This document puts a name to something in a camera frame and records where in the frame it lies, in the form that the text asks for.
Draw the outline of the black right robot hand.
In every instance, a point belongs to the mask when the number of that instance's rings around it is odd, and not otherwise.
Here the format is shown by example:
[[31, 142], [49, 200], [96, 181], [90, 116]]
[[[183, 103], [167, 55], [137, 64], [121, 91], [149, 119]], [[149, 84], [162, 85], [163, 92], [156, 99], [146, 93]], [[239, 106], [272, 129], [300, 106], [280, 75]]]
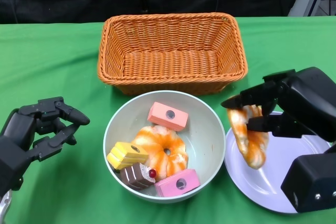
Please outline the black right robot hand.
[[[253, 169], [265, 164], [270, 136], [315, 135], [335, 142], [335, 83], [316, 67], [267, 75], [222, 106], [237, 147]], [[281, 190], [299, 213], [334, 208], [335, 146], [295, 158]]]

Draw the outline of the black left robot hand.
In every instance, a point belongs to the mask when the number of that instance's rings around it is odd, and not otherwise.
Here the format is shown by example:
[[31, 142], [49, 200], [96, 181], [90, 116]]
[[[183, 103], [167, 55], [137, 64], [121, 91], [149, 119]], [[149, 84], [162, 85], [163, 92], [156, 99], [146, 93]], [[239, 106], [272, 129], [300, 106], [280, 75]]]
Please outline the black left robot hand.
[[89, 118], [65, 104], [63, 97], [38, 100], [14, 109], [1, 130], [1, 196], [19, 190], [33, 161], [44, 161], [63, 144], [76, 145], [75, 132]]

